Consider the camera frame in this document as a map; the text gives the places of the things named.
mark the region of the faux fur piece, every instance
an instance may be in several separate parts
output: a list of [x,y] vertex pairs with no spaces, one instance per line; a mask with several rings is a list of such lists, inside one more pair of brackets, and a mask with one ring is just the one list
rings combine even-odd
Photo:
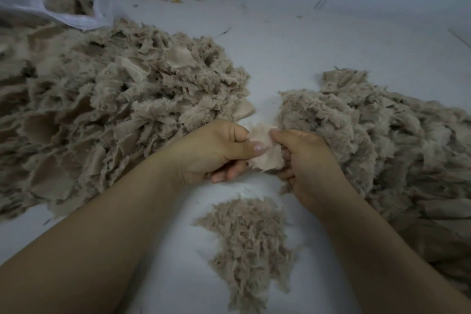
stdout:
[[[246,112],[249,75],[210,37],[124,20],[12,32],[0,59],[0,218],[38,203],[66,215],[168,142]],[[182,53],[191,65],[172,67]]]
[[471,117],[351,69],[325,72],[319,92],[281,94],[280,128],[324,137],[355,189],[471,294]]
[[273,200],[236,198],[214,205],[196,225],[217,234],[221,246],[210,261],[227,282],[229,310],[260,313],[266,308],[270,281],[289,291],[294,251],[285,245],[285,217]]
[[275,143],[269,134],[270,129],[276,128],[265,123],[258,123],[250,131],[248,139],[251,141],[259,141],[265,144],[267,150],[258,157],[248,161],[249,166],[262,171],[281,169],[285,166],[285,161],[281,153],[281,145]]

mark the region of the person's left hand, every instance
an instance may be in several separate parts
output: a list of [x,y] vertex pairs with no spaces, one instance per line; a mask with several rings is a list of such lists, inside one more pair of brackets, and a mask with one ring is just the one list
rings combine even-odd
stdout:
[[247,159],[262,155],[265,145],[247,140],[249,131],[226,120],[216,120],[184,136],[160,152],[175,166],[182,185],[208,177],[212,183],[243,174]]

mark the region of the table surface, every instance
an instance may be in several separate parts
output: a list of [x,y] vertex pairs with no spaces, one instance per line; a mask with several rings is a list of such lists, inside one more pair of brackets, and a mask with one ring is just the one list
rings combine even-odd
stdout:
[[[224,46],[234,64],[251,75],[249,100],[257,113],[243,125],[272,122],[281,104],[278,91],[318,89],[321,73],[335,66],[366,69],[372,82],[392,91],[471,109],[471,49],[446,30],[254,0],[118,1],[134,20],[169,33],[210,35]],[[225,313],[226,284],[207,263],[216,250],[215,237],[191,224],[211,204],[242,193],[268,196],[284,206],[289,243],[303,245],[291,292],[273,285],[266,313],[359,313],[322,226],[292,195],[280,197],[280,186],[273,176],[252,173],[188,190],[137,270],[122,312]],[[45,206],[37,206],[0,223],[0,263],[57,223],[51,217]]]

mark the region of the hand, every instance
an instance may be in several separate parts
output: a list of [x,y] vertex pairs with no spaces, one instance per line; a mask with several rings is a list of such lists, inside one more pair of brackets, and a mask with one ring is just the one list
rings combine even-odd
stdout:
[[162,155],[175,166],[182,185],[208,177],[220,183],[244,174],[246,160],[265,151],[264,144],[247,140],[248,134],[238,124],[216,120],[163,148]]
[[286,167],[278,177],[309,211],[317,212],[336,195],[355,192],[323,138],[299,130],[272,129],[270,135],[287,150]]

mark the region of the person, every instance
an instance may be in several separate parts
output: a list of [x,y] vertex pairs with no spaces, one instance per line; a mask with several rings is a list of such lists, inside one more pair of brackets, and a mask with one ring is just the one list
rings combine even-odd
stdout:
[[[247,135],[214,121],[141,162],[0,267],[1,312],[112,313],[182,188],[232,180],[263,153]],[[279,177],[325,226],[363,313],[471,313],[468,299],[355,192],[322,138],[271,136],[289,151]]]

